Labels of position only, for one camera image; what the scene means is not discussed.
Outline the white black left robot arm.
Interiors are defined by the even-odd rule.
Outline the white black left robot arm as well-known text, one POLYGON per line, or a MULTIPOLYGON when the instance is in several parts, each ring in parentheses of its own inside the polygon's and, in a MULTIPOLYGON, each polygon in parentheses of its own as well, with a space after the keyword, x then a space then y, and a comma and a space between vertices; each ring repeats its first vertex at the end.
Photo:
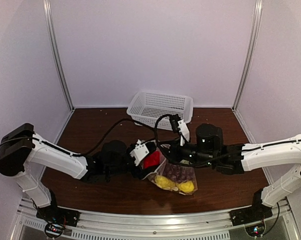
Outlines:
POLYGON ((49 142, 34 132, 34 126, 25 123, 5 135, 0 142, 0 173, 15 179, 22 191, 28 195, 51 222, 58 222, 62 210, 57 206, 52 190, 32 175, 30 164, 35 163, 84 183, 109 182, 112 176, 131 172, 143 179, 139 173, 140 163, 155 149, 152 142, 128 148, 119 140, 103 145, 93 156, 72 152, 49 142))

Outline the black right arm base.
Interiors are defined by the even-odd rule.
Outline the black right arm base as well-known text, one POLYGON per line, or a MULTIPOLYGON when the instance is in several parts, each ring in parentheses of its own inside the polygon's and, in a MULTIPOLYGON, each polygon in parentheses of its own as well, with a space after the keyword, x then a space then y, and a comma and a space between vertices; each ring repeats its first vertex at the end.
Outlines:
POLYGON ((273 216, 272 208, 263 206, 249 206, 229 212, 233 226, 246 225, 273 216))

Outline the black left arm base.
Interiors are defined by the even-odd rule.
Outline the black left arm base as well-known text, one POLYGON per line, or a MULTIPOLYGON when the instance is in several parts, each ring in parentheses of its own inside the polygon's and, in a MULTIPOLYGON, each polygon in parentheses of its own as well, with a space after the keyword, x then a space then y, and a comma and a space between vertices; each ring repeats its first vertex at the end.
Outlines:
POLYGON ((38 207, 33 203, 36 209, 36 217, 43 219, 47 223, 58 224, 62 227, 76 227, 80 218, 80 212, 77 210, 66 209, 56 205, 47 207, 38 207))

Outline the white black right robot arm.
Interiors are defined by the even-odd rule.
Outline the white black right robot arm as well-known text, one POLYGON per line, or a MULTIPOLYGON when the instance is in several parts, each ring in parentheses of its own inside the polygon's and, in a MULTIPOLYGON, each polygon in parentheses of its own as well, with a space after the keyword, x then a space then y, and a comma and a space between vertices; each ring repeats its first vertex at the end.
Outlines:
POLYGON ((254 193, 247 217, 257 221, 283 198, 301 187, 301 134, 267 143, 225 145, 220 127, 203 123, 196 128, 196 143, 190 143, 188 128, 176 127, 179 139, 158 143, 171 164, 193 168, 212 167, 224 175, 239 175, 255 169, 292 164, 273 184, 254 193))

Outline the clear zip top bag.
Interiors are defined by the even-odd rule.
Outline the clear zip top bag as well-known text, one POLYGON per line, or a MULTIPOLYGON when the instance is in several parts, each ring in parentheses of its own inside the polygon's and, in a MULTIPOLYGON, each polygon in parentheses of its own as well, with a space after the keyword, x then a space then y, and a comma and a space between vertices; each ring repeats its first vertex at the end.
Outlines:
POLYGON ((184 196, 193 195, 198 190, 195 170, 170 163, 158 149, 146 156, 140 166, 147 172, 145 178, 162 190, 184 196))

